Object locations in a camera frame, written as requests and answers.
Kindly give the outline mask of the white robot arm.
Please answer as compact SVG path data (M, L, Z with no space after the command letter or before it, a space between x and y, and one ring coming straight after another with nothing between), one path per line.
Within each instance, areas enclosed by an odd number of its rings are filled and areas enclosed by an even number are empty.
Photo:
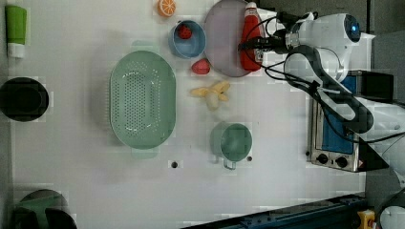
M274 17L284 27L273 34L254 31L262 25L246 19L238 52L244 68L261 67L260 51L283 53L281 79L307 93L344 127L368 144L404 182L404 106L357 95L342 81L350 71L353 48L359 44L359 23L350 14L318 17L309 12Z

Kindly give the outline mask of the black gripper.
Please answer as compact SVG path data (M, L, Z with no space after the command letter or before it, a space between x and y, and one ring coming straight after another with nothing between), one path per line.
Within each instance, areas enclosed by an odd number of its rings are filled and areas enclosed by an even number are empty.
M272 21L274 21L276 25L282 24L284 28L270 33L267 30L267 26ZM286 35L288 30L291 29L297 21L298 17L296 15L284 11L277 12L275 16L260 21L259 24L255 26L255 28L259 30L259 34L254 35L251 40L239 44L238 50L264 50L274 51L279 54L288 53Z

